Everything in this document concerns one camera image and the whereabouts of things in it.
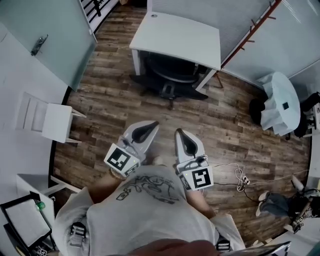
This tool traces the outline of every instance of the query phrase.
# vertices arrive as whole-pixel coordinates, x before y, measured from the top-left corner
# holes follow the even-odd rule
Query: jeans
[[[269,212],[276,216],[288,216],[289,200],[282,194],[269,192],[260,206],[260,211]]]

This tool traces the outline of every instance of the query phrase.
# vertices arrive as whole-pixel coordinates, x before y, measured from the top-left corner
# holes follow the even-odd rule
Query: wooden floor
[[[56,147],[54,175],[79,188],[102,177],[108,170],[103,159],[111,143],[132,123],[143,120],[160,122],[160,130],[151,146],[150,155],[161,155],[168,166],[175,163],[174,132],[186,129],[203,142],[212,166],[237,163],[250,181],[267,181],[306,170],[309,140],[294,136],[290,141],[263,131],[252,123],[249,102],[263,92],[230,75],[220,73],[224,88],[212,78],[203,88],[205,101],[180,99],[168,110],[168,102],[153,95],[140,96],[142,88],[132,82],[134,74],[129,44],[146,11],[117,7],[96,34],[98,45],[88,63],[81,85],[72,92],[68,105],[87,115],[72,122],[71,138],[82,144]],[[213,169],[216,183],[236,183],[235,165]],[[301,180],[305,172],[297,175]],[[260,183],[246,188],[257,200],[265,190],[292,195],[289,178]],[[255,216],[257,203],[237,192],[234,185],[214,185],[205,191],[206,200],[218,213],[229,213],[247,245],[256,238],[279,235],[284,218],[268,214]]]

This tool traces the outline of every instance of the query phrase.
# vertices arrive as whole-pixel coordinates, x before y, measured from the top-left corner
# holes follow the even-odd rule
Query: white t-shirt
[[[76,254],[69,245],[75,222],[87,229]],[[101,203],[93,204],[85,187],[69,198],[52,229],[64,256],[123,255],[160,239],[215,245],[219,233],[233,250],[245,248],[231,215],[207,219],[187,203],[180,179],[165,166],[141,166]]]

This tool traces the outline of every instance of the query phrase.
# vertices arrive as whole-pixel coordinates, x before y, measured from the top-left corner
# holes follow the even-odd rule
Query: coat rack
[[[245,51],[246,49],[244,48],[244,45],[246,43],[255,43],[254,40],[250,40],[250,38],[255,34],[255,32],[261,27],[261,25],[267,20],[267,19],[272,19],[272,20],[276,20],[275,17],[272,17],[271,14],[274,12],[274,10],[278,7],[278,5],[282,2],[282,0],[275,0],[274,3],[272,4],[271,2],[269,2],[269,9],[268,11],[265,13],[265,15],[263,15],[260,19],[258,19],[257,22],[255,22],[253,19],[251,19],[252,21],[252,26],[250,26],[250,30],[248,31],[247,36],[245,37],[245,39],[237,46],[237,48],[230,54],[230,56],[224,60],[221,64],[221,69],[223,69],[228,63],[229,61],[231,61],[231,59],[240,51],[243,50]],[[214,77],[217,78],[221,88],[223,88],[223,84],[221,83],[221,80],[219,78],[219,71],[217,71],[214,74]]]

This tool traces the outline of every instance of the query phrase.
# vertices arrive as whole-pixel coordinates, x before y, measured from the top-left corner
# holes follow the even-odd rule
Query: round white table
[[[280,72],[268,74],[259,80],[268,100],[261,112],[261,126],[270,127],[280,136],[293,132],[300,122],[300,102],[290,80]]]

